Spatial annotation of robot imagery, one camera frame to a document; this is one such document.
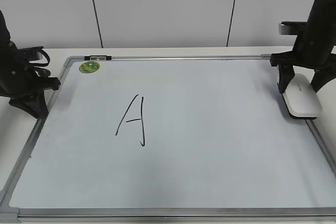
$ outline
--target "table surface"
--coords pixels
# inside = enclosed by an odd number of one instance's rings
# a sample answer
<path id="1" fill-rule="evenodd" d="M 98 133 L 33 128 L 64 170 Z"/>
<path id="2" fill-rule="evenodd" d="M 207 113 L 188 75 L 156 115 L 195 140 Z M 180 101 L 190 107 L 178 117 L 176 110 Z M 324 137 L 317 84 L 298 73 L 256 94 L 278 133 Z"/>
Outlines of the table surface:
<path id="1" fill-rule="evenodd" d="M 233 47 L 233 48 L 127 48 L 127 49 L 46 49 L 51 57 L 48 69 L 52 76 L 58 76 L 66 58 L 70 56 L 111 55 L 111 56 L 242 56 L 261 55 L 291 50 L 291 47 Z M 308 78 L 313 72 L 299 69 Z M 319 91 L 323 114 L 318 125 L 332 139 L 336 138 L 333 122 L 336 119 L 336 82 L 331 82 Z M 8 98 L 0 98 L 0 188 L 6 180 L 32 130 L 36 120 L 25 112 L 8 105 Z"/>

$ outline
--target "aluminum frame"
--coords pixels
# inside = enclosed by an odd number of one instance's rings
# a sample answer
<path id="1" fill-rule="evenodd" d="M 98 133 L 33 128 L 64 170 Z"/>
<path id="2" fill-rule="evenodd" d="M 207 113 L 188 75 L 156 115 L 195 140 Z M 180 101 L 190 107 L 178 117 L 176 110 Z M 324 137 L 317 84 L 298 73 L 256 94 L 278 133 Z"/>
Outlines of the aluminum frame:
<path id="1" fill-rule="evenodd" d="M 109 61 L 137 60 L 267 60 L 270 55 L 261 56 L 185 56 L 185 57 L 112 57 Z M 84 56 L 69 57 L 60 74 L 61 83 L 74 62 L 86 61 Z M 105 61 L 106 56 L 90 56 L 90 59 Z M 59 90 L 54 91 L 48 109 L 54 105 Z M 322 208 L 129 208 L 129 209 L 31 209 L 13 208 L 9 206 L 12 193 L 20 175 L 33 151 L 46 119 L 37 120 L 3 190 L 0 190 L 0 223 L 18 223 L 21 221 L 317 221 L 336 220 L 336 207 Z M 336 176 L 336 162 L 327 144 L 319 133 L 314 121 L 306 123 L 315 136 L 326 160 Z"/>

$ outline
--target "whiteboard surface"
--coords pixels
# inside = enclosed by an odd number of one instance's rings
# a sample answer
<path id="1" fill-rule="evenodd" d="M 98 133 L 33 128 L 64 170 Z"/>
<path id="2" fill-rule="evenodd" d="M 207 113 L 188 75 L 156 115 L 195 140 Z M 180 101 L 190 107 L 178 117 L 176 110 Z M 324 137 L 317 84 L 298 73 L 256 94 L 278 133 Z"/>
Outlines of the whiteboard surface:
<path id="1" fill-rule="evenodd" d="M 268 61 L 101 61 L 91 74 L 80 64 L 10 206 L 336 206 L 336 179 L 306 123 L 287 115 Z M 125 123 L 142 97 L 145 147 L 141 121 Z"/>

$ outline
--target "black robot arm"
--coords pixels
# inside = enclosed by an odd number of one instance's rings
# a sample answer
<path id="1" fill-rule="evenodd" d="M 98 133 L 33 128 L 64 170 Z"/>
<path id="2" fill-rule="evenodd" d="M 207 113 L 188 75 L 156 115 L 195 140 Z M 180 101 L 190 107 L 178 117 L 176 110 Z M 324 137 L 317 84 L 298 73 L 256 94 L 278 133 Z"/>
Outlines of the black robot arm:
<path id="1" fill-rule="evenodd" d="M 280 30 L 297 35 L 292 51 L 272 54 L 272 66 L 279 67 L 279 91 L 284 93 L 294 77 L 293 66 L 314 69 L 311 81 L 315 92 L 336 78 L 336 0 L 314 0 L 306 23 L 282 22 Z"/>
<path id="2" fill-rule="evenodd" d="M 10 105 L 22 109 L 35 118 L 45 118 L 48 109 L 44 90 L 58 90 L 58 78 L 50 78 L 46 67 L 49 56 L 43 47 L 17 49 L 11 41 L 2 12 L 0 11 L 0 96 L 9 97 Z M 45 56 L 47 63 L 30 63 Z"/>

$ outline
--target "round sticker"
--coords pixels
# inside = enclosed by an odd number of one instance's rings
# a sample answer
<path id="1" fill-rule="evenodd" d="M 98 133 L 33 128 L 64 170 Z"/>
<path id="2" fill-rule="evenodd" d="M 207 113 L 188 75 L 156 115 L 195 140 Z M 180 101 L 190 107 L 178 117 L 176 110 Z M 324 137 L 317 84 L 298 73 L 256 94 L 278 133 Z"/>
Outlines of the round sticker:
<path id="1" fill-rule="evenodd" d="M 79 66 L 79 71 L 82 73 L 94 73 L 100 68 L 96 61 L 88 61 Z"/>

